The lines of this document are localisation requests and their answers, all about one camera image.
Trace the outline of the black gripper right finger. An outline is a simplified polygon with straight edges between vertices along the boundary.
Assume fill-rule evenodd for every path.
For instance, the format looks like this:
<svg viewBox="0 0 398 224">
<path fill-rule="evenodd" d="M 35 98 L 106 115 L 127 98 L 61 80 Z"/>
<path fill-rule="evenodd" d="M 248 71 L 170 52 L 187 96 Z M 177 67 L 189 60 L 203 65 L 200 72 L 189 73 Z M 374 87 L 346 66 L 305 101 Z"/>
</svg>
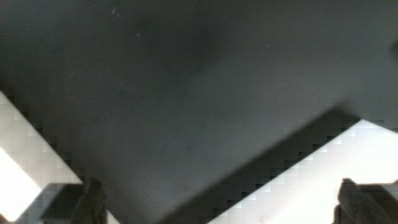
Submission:
<svg viewBox="0 0 398 224">
<path fill-rule="evenodd" d="M 398 224 L 398 180 L 358 184 L 344 179 L 333 224 Z"/>
</svg>

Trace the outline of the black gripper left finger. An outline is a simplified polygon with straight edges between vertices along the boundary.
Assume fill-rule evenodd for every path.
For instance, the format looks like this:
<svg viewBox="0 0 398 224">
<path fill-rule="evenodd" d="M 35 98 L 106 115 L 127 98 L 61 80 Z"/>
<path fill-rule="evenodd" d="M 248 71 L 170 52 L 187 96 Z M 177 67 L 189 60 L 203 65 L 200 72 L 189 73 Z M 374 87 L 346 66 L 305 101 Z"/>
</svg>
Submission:
<svg viewBox="0 0 398 224">
<path fill-rule="evenodd" d="M 51 184 L 54 191 L 51 207 L 45 209 L 45 224 L 109 224 L 102 182 L 91 179 L 86 184 Z"/>
</svg>

